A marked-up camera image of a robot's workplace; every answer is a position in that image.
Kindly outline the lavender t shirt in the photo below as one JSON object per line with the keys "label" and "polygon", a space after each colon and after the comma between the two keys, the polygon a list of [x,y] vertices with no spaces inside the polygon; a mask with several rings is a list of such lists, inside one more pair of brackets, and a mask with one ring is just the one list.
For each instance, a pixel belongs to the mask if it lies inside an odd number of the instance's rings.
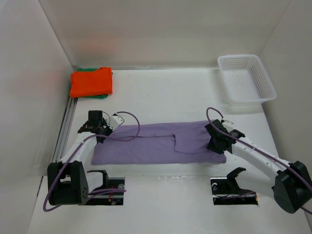
{"label": "lavender t shirt", "polygon": [[226,157],[207,149],[207,121],[118,127],[94,149],[92,165],[224,164]]}

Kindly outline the green t shirt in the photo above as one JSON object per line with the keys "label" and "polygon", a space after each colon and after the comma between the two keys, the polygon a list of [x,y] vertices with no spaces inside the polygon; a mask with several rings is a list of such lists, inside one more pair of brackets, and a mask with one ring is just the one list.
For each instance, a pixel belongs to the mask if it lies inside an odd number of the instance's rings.
{"label": "green t shirt", "polygon": [[[79,68],[79,69],[77,69],[78,72],[92,72],[95,70],[97,70],[97,68]],[[104,94],[104,95],[97,95],[97,96],[84,96],[82,98],[105,99],[107,97],[108,97],[108,95]]]}

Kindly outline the orange t shirt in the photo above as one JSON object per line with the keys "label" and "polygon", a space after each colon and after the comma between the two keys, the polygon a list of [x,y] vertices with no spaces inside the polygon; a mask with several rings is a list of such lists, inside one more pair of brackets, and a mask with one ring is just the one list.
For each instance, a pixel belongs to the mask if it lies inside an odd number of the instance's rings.
{"label": "orange t shirt", "polygon": [[113,71],[111,67],[100,67],[93,71],[74,71],[70,76],[71,98],[84,98],[113,93]]}

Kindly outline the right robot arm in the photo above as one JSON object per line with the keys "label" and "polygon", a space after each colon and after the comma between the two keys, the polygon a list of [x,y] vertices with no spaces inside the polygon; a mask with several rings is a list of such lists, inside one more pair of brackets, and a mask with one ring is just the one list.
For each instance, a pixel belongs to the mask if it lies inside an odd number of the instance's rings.
{"label": "right robot arm", "polygon": [[244,185],[250,191],[272,198],[284,211],[293,214],[312,198],[312,180],[305,164],[289,162],[273,156],[250,141],[242,132],[228,129],[218,119],[205,126],[210,135],[208,150],[218,154],[228,152],[240,157],[266,175],[265,180],[247,173],[240,178],[234,172],[227,175],[226,187],[232,193]]}

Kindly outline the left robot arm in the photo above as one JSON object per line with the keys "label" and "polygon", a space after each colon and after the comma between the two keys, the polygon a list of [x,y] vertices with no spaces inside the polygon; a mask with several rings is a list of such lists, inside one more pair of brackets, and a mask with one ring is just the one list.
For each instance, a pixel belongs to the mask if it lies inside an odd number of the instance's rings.
{"label": "left robot arm", "polygon": [[102,111],[88,112],[88,120],[78,130],[78,136],[71,149],[47,168],[48,194],[44,204],[53,208],[61,205],[83,205],[92,191],[105,194],[109,190],[109,178],[105,170],[85,169],[85,162],[94,153],[102,135],[112,133],[103,118]]}

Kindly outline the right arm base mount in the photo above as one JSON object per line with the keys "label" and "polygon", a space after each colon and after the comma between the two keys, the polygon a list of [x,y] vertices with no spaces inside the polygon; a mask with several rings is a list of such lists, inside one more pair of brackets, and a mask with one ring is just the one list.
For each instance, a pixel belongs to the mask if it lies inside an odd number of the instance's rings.
{"label": "right arm base mount", "polygon": [[236,181],[245,171],[238,167],[226,176],[210,177],[214,205],[258,205],[256,192],[240,188]]}

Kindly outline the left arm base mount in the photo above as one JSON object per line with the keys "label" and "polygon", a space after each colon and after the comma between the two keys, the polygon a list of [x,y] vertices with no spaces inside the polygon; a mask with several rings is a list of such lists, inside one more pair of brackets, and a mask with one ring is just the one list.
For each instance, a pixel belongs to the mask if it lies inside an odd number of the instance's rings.
{"label": "left arm base mount", "polygon": [[109,178],[106,185],[93,189],[85,206],[121,206],[124,201],[125,178]]}

